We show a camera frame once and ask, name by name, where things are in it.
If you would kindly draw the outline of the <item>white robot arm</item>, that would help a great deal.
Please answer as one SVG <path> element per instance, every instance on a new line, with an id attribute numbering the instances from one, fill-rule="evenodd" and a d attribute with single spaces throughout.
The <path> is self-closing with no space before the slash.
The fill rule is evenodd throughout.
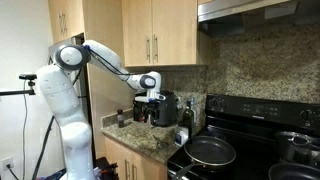
<path id="1" fill-rule="evenodd" d="M 121 59 L 105 45 L 87 40 L 81 45 L 60 46 L 54 62 L 37 71 L 38 85 L 58 122 L 66 174 L 60 180 L 96 180 L 92 157 L 92 128 L 80 106 L 69 74 L 91 63 L 108 70 L 134 90 L 144 90 L 136 99 L 149 103 L 162 100 L 161 75 L 155 71 L 133 74 L 122 68 Z"/>

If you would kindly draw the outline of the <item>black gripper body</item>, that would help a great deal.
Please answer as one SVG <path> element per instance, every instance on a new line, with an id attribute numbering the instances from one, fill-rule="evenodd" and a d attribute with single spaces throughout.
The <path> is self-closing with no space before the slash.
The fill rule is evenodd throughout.
<path id="1" fill-rule="evenodd" d="M 133 102 L 133 119 L 138 122 L 146 122 L 150 119 L 155 122 L 159 119 L 160 104 L 158 102 L 144 103 L 139 101 Z"/>

